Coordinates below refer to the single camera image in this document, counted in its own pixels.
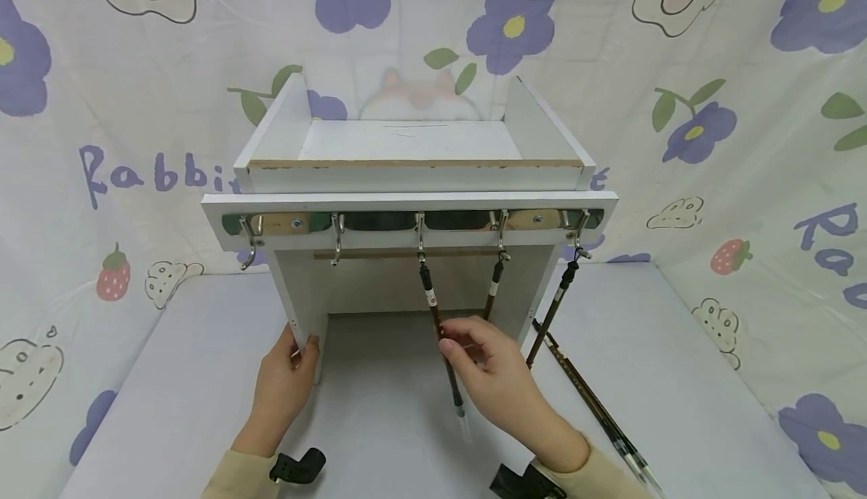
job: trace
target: person's left hand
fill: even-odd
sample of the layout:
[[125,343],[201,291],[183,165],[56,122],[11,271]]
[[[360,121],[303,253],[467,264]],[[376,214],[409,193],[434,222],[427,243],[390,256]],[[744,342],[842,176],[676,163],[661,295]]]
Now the person's left hand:
[[292,329],[286,324],[280,339],[262,358],[253,408],[232,445],[235,452],[272,457],[286,430],[307,404],[319,360],[319,338],[310,337],[300,354],[292,358],[297,350]]

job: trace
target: beige sleeve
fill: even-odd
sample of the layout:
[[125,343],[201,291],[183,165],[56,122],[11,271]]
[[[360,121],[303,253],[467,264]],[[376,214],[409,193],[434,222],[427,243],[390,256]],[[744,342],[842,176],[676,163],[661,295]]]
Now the beige sleeve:
[[651,499],[650,493],[632,475],[621,471],[591,442],[591,455],[574,473],[557,473],[534,459],[533,467],[563,488],[570,499]]
[[268,477],[275,463],[276,455],[261,458],[227,450],[201,499],[275,499],[280,487]]

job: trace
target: white wooden brush rack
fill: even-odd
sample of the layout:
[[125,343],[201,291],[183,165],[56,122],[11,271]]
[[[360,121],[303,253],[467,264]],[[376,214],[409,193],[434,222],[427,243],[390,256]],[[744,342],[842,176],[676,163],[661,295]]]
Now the white wooden brush rack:
[[420,216],[444,311],[484,307],[502,242],[491,320],[522,343],[561,245],[595,241],[614,211],[594,171],[520,78],[501,121],[320,121],[292,75],[235,162],[243,195],[202,207],[224,250],[264,255],[302,345],[325,350],[330,313],[427,311]]

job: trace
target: metal hook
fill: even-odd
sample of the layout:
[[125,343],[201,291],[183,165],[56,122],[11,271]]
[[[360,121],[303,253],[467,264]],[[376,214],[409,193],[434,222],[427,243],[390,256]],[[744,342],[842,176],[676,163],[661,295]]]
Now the metal hook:
[[578,218],[575,229],[572,230],[572,241],[575,242],[575,258],[572,260],[575,261],[578,259],[578,256],[582,258],[586,258],[587,260],[593,258],[593,254],[588,253],[581,247],[581,232],[584,230],[584,225],[587,224],[587,221],[591,218],[591,213],[587,209],[581,210],[581,216]]
[[424,231],[424,212],[419,211],[415,214],[415,231],[418,232],[418,262],[424,263],[424,236],[422,232]]
[[343,243],[341,242],[341,233],[343,233],[343,215],[339,213],[331,214],[331,227],[334,229],[334,258],[331,259],[331,265],[336,266],[340,261],[340,252],[342,251]]
[[503,231],[506,230],[506,224],[509,220],[509,210],[501,209],[500,210],[500,231],[497,233],[497,249],[500,249],[500,261],[502,260],[512,260],[512,256],[509,256],[509,253],[506,252],[506,246],[503,245]]
[[247,260],[244,260],[244,263],[241,264],[241,271],[246,271],[247,267],[252,266],[253,261],[256,260],[256,247],[261,247],[264,243],[256,241],[256,238],[253,236],[253,230],[250,227],[250,218],[247,215],[241,215],[239,223],[247,235],[247,242],[250,243],[250,254],[247,255]]

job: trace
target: yellow flower center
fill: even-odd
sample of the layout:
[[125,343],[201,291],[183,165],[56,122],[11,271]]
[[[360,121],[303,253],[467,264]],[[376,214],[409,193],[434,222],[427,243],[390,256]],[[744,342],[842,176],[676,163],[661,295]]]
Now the yellow flower center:
[[704,127],[701,126],[701,124],[696,125],[689,129],[689,132],[686,133],[686,140],[694,140],[702,134],[704,134]]
[[0,36],[0,66],[10,64],[13,59],[15,59],[15,48]]
[[818,3],[818,10],[822,14],[830,14],[832,12],[837,12],[840,8],[843,8],[843,5],[846,3],[846,0],[822,0]]
[[507,38],[518,38],[524,32],[526,20],[523,15],[515,15],[511,20],[506,21],[503,25],[503,34]]
[[827,431],[820,431],[818,432],[818,440],[822,441],[822,444],[825,444],[825,446],[832,450],[840,449],[840,440],[833,433],[828,433]]

